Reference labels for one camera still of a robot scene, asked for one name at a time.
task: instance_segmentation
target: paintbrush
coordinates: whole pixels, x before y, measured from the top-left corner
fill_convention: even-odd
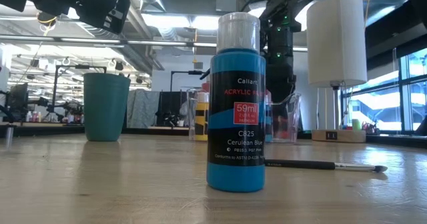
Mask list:
[[[381,165],[359,165],[347,163],[333,163],[329,161],[293,161],[293,160],[274,160],[266,159],[264,164],[268,167],[290,167],[321,170],[344,170],[344,171],[370,171],[382,173],[387,167]]]

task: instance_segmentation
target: lamp shade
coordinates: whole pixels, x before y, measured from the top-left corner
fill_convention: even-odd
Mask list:
[[[347,86],[367,81],[362,0],[322,0],[307,12],[309,83]]]

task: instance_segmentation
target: ceiling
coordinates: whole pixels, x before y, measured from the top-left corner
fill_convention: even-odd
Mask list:
[[[169,9],[161,15],[179,15],[184,16],[190,26],[195,25],[195,18],[198,16],[208,16],[218,18],[224,11],[217,11],[216,0],[162,0]],[[50,37],[81,37],[81,38],[108,38],[108,39],[163,39],[159,29],[156,26],[148,26],[147,20],[141,13],[159,15],[153,13],[151,5],[142,5],[141,0],[131,0],[131,10],[127,16],[123,33],[119,36],[111,33],[102,33],[90,28],[90,26],[80,23],[71,16],[60,16],[54,28],[46,32],[46,26],[42,26],[36,18],[38,10],[31,2],[27,2],[24,12],[20,13],[0,5],[0,34],[8,35],[30,35],[42,36],[46,34]],[[387,14],[387,11],[401,5],[405,0],[372,0],[370,6],[370,15],[368,24]],[[189,31],[184,27],[174,27],[180,41],[194,41],[195,32]],[[216,29],[199,28],[197,30],[197,41],[215,43]],[[108,73],[118,74],[122,72],[129,75],[132,80],[132,88],[150,89],[152,70],[176,71],[183,68],[183,64],[190,63],[193,59],[193,49],[175,48],[175,47],[149,47],[143,45],[108,47],[108,46],[64,46],[64,45],[43,45],[40,49],[34,44],[10,44],[5,43],[2,47],[7,47],[8,53],[12,56],[10,86],[20,82],[30,82],[31,91],[34,93],[46,93],[49,97],[53,84],[55,65],[68,63],[69,65],[89,65],[90,67],[106,67]],[[294,45],[306,47],[306,32],[294,33]],[[209,63],[216,50],[212,48],[197,48],[196,55],[204,63]],[[40,59],[39,67],[29,67],[32,58]],[[115,70],[116,62],[123,63],[123,71]],[[81,82],[76,80],[75,76],[82,76],[87,72],[94,72],[95,69],[81,70],[74,68],[65,68],[63,74],[58,79],[62,86],[72,89],[73,86],[80,86]],[[27,78],[27,74],[35,76],[33,80]],[[143,83],[136,83],[136,77],[143,77]],[[81,91],[67,92],[70,95],[80,97]],[[66,100],[67,95],[63,95],[60,101]]]

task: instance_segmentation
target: bottle label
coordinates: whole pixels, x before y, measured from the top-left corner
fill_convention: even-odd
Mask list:
[[[208,161],[220,165],[264,164],[265,76],[263,61],[237,71],[233,63],[211,68]]]

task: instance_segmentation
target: brush handle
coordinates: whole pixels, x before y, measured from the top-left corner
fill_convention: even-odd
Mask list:
[[[266,159],[264,164],[268,167],[291,167],[305,169],[335,170],[335,163],[329,161],[292,161]]]

